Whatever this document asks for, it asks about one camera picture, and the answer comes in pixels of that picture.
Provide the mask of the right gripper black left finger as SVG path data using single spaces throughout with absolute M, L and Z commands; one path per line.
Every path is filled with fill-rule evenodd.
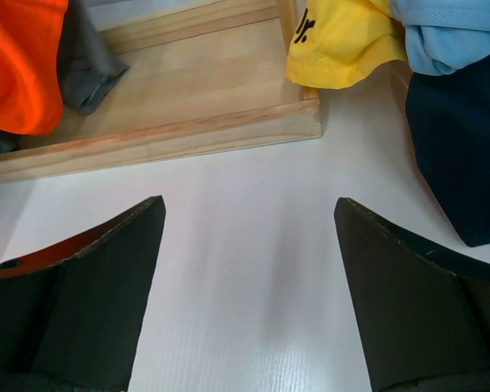
M 111 220 L 0 264 L 0 391 L 125 391 L 166 208 Z

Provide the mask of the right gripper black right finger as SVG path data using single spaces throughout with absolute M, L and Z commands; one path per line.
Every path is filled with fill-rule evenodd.
M 375 391 L 490 391 L 490 264 L 336 202 L 341 257 Z

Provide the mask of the navy blue shorts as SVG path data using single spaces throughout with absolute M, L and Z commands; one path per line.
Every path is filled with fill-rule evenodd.
M 469 247 L 490 244 L 490 56 L 446 76 L 412 75 L 405 104 L 416 164 Z

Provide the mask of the orange shorts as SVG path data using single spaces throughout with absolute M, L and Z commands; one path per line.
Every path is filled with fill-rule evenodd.
M 67 1 L 0 1 L 0 130 L 50 134 L 64 105 L 56 72 Z

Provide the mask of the grey shorts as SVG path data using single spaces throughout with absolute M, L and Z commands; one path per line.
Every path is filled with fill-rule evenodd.
M 82 114 L 98 109 L 129 67 L 112 54 L 80 1 L 67 1 L 56 72 L 64 109 Z M 22 136 L 0 130 L 0 154 L 17 148 Z

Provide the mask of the light blue shorts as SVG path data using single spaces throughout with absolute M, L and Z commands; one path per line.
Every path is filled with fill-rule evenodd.
M 453 74 L 490 55 L 490 1 L 391 1 L 390 11 L 417 74 Z

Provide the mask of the yellow shorts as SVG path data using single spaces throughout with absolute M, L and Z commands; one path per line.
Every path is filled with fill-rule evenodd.
M 388 1 L 308 1 L 287 54 L 287 77 L 303 87 L 340 90 L 406 59 L 404 27 Z

